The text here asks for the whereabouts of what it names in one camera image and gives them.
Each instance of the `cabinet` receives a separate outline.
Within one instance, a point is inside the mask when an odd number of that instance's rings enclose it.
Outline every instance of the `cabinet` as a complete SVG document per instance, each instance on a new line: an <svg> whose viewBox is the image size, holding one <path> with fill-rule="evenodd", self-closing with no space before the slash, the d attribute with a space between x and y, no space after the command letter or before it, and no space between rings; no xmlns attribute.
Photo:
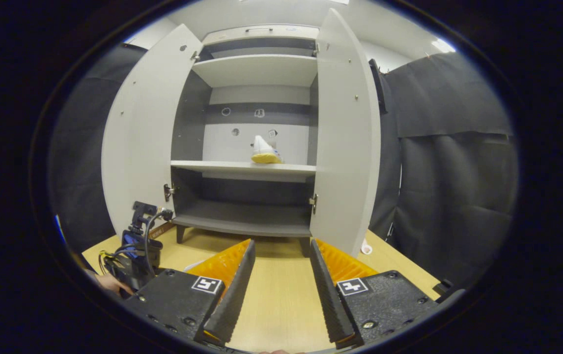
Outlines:
<svg viewBox="0 0 563 354"><path fill-rule="evenodd" d="M111 107L102 179L113 226L120 235L140 200L172 208L179 230L313 236L356 256L375 197L378 115L362 47L333 9L319 28L255 25L202 42L181 25ZM251 163L255 135L285 163Z"/></svg>

